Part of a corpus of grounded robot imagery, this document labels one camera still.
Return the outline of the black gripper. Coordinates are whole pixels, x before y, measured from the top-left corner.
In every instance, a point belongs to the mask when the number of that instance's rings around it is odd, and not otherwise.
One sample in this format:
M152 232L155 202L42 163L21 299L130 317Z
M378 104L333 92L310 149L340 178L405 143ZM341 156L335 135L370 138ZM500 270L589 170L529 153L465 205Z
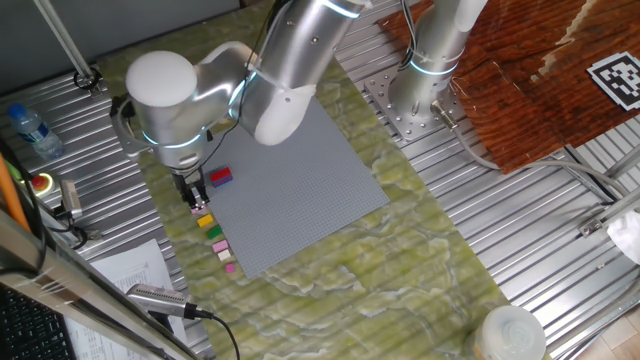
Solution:
M181 199L195 209L205 209L209 203L209 197L202 168L200 166L186 169L172 168L171 174Z

